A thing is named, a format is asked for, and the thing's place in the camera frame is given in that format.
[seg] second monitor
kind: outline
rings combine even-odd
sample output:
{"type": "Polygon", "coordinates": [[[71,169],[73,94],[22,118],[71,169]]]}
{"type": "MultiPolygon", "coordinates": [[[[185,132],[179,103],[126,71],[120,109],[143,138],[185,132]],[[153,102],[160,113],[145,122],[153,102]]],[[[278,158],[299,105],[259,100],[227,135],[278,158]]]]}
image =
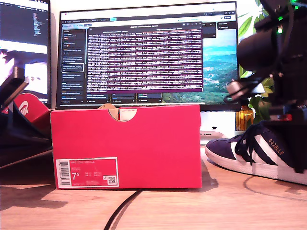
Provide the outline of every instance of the second monitor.
{"type": "Polygon", "coordinates": [[[22,68],[23,92],[51,107],[50,54],[50,1],[0,0],[0,85],[22,68]]]}
{"type": "Polygon", "coordinates": [[[235,1],[61,12],[56,106],[238,109],[237,43],[235,1]]]}

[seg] black cable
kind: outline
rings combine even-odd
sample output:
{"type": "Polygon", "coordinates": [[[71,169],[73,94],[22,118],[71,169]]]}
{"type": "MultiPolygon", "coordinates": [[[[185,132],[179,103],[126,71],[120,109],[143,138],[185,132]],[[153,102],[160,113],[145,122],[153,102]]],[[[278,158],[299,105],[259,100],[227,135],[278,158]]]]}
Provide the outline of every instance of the black cable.
{"type": "Polygon", "coordinates": [[[108,222],[106,223],[106,226],[104,228],[104,230],[109,230],[111,227],[112,222],[114,221],[115,217],[118,215],[118,213],[123,209],[123,207],[129,202],[131,201],[133,198],[137,197],[141,192],[143,191],[142,188],[136,190],[136,192],[134,194],[132,194],[131,196],[129,196],[123,203],[121,203],[121,205],[114,211],[114,213],[112,214],[112,216],[110,217],[110,219],[108,220],[108,222]]]}
{"type": "Polygon", "coordinates": [[[234,103],[239,101],[243,96],[250,94],[252,92],[252,90],[259,85],[264,79],[266,79],[268,77],[269,74],[271,74],[272,71],[274,71],[277,67],[277,65],[280,63],[281,59],[283,58],[283,54],[286,51],[287,47],[289,46],[289,41],[290,41],[290,36],[291,36],[291,32],[292,32],[292,28],[293,28],[293,24],[294,24],[294,11],[292,8],[292,4],[290,0],[286,0],[287,2],[287,6],[288,6],[288,11],[289,11],[289,24],[288,24],[288,28],[285,34],[285,40],[283,42],[283,47],[281,52],[279,53],[276,61],[274,62],[273,65],[271,65],[268,68],[265,69],[261,69],[259,71],[257,71],[256,73],[254,73],[253,75],[251,75],[248,78],[256,78],[257,75],[264,75],[262,76],[259,80],[256,81],[256,83],[251,83],[246,85],[245,87],[243,87],[242,89],[238,90],[237,92],[234,92],[228,96],[226,96],[224,98],[224,102],[225,103],[234,103]],[[229,98],[231,98],[232,96],[242,92],[243,90],[248,89],[245,93],[243,93],[243,95],[239,96],[238,98],[234,99],[234,100],[228,100],[229,98]]]}

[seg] shoe sole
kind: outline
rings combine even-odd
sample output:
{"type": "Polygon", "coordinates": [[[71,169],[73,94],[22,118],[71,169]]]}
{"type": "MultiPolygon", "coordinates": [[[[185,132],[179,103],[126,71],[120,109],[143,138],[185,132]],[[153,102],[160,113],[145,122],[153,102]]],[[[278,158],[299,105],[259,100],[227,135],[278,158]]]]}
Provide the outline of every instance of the shoe sole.
{"type": "Polygon", "coordinates": [[[259,163],[250,165],[250,162],[242,162],[219,156],[210,151],[207,146],[205,146],[205,153],[214,163],[232,171],[307,185],[307,170],[304,173],[296,173],[290,167],[259,163]]]}

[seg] size label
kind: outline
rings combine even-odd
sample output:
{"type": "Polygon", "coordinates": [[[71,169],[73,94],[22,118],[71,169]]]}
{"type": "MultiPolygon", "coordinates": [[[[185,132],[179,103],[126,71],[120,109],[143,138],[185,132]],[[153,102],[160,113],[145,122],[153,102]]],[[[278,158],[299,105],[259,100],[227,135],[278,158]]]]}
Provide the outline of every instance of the size label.
{"type": "Polygon", "coordinates": [[[121,121],[129,121],[136,115],[137,109],[120,109],[119,118],[121,121]]]}
{"type": "Polygon", "coordinates": [[[119,187],[117,157],[56,160],[59,188],[119,187]]]}

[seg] wooden desk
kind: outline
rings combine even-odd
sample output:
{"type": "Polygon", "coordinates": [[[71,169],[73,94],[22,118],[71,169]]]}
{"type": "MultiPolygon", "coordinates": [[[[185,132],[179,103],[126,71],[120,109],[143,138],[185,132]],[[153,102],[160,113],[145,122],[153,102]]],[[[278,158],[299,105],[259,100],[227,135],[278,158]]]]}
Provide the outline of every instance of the wooden desk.
{"type": "MultiPolygon", "coordinates": [[[[146,190],[117,230],[307,229],[307,186],[222,169],[204,155],[203,188],[146,190]]],[[[101,230],[133,190],[55,190],[52,157],[0,170],[1,229],[101,230]]]]}

